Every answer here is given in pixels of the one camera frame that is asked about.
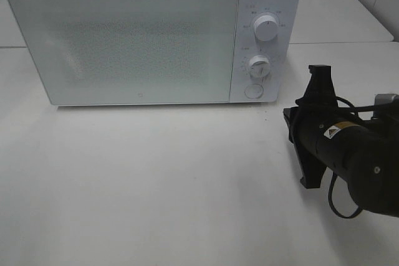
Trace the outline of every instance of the timer knob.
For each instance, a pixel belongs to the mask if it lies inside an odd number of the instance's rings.
[[[254,78],[266,77],[271,71],[269,59],[263,55],[256,55],[249,59],[246,68],[248,73]]]
[[[252,26],[257,39],[266,42],[277,35],[279,21],[277,17],[267,13],[257,17]]]

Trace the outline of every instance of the microwave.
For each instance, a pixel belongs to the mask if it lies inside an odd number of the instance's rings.
[[[298,0],[8,0],[51,104],[273,102]]]

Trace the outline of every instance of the white table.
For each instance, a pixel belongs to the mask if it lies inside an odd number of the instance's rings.
[[[399,92],[398,61],[397,43],[291,45],[277,103],[57,108],[27,50],[0,49],[1,265],[398,265],[398,219],[337,218],[330,172],[305,190],[282,117],[308,64],[366,105]]]
[[[6,0],[0,0],[0,47],[24,46]],[[388,42],[393,36],[358,0],[300,0],[291,43]]]

